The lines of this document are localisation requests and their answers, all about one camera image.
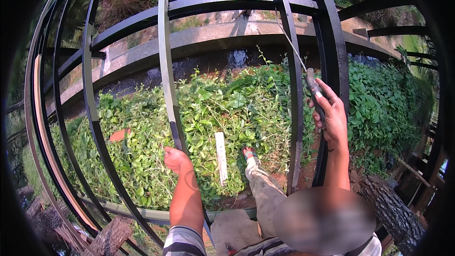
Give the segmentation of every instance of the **flip-flop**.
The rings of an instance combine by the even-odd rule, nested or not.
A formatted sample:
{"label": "flip-flop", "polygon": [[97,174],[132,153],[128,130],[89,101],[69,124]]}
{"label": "flip-flop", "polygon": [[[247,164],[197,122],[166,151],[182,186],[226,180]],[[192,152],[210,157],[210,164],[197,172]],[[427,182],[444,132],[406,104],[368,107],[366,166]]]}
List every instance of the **flip-flop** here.
{"label": "flip-flop", "polygon": [[258,154],[254,151],[246,151],[245,153],[243,153],[243,150],[246,148],[246,146],[242,147],[242,149],[240,150],[242,152],[242,155],[243,155],[243,158],[248,161],[248,154],[251,154],[253,157],[257,157]]}

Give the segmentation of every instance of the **concrete wall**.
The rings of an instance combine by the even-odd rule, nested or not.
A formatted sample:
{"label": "concrete wall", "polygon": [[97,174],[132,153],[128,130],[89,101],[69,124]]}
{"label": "concrete wall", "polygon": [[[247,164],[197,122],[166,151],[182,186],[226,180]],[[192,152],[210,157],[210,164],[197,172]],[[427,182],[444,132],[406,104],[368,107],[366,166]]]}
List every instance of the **concrete wall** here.
{"label": "concrete wall", "polygon": [[[299,46],[316,45],[316,34],[311,23],[295,22]],[[390,56],[399,58],[400,53],[380,43],[370,42],[367,38],[344,31],[347,51],[387,60]],[[230,48],[245,48],[287,43],[280,27],[272,20],[210,24],[186,29],[170,35],[173,60],[204,52]],[[158,39],[153,39],[127,51],[107,47],[106,59],[92,71],[93,88],[98,89],[126,75],[159,65]],[[67,106],[83,97],[82,79],[72,84],[61,94],[61,102]],[[54,103],[47,107],[50,115],[55,111]]]}

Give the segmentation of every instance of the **leg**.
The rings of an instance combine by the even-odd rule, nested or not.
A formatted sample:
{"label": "leg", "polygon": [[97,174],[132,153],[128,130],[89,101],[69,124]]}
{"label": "leg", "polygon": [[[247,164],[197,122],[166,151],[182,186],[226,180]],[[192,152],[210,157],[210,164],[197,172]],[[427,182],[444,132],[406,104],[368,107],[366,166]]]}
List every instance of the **leg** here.
{"label": "leg", "polygon": [[263,238],[276,236],[272,218],[275,208],[286,198],[275,178],[271,177],[261,167],[259,158],[254,149],[244,148],[243,155],[247,159],[245,175],[250,181],[250,188],[256,200],[256,217],[261,227]]}
{"label": "leg", "polygon": [[262,240],[258,223],[242,209],[227,210],[217,215],[211,231],[217,256],[228,256],[228,251],[238,251]]}

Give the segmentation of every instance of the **right hand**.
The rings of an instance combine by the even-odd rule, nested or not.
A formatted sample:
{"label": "right hand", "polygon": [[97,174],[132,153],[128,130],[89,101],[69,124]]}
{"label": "right hand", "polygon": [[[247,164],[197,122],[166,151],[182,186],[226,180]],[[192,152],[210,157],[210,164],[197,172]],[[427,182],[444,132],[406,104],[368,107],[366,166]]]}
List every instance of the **right hand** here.
{"label": "right hand", "polygon": [[[327,100],[320,92],[317,92],[315,95],[316,102],[325,112],[326,129],[324,130],[324,139],[329,144],[347,144],[348,127],[343,101],[321,79],[316,78],[316,82],[328,98]],[[309,106],[310,108],[314,107],[313,100],[310,100]],[[316,127],[321,128],[321,116],[316,111],[313,111],[313,119]]]}
{"label": "right hand", "polygon": [[178,149],[169,146],[166,146],[164,151],[164,163],[175,174],[180,174],[183,168],[192,169],[193,163],[183,151],[179,151]]}

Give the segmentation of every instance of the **striped shirt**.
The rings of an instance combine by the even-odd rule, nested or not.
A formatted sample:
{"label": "striped shirt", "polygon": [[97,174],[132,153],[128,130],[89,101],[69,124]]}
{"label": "striped shirt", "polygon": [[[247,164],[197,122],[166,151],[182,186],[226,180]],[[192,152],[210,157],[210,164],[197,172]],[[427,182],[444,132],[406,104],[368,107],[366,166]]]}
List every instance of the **striped shirt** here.
{"label": "striped shirt", "polygon": [[[269,237],[261,242],[247,246],[239,251],[229,251],[229,256],[282,256],[295,252],[287,246],[277,236]],[[381,243],[374,234],[366,247],[353,253],[359,256],[380,256]],[[176,225],[169,230],[169,235],[164,243],[163,256],[206,256],[204,241],[202,236],[194,229]],[[336,256],[351,255],[343,253]]]}

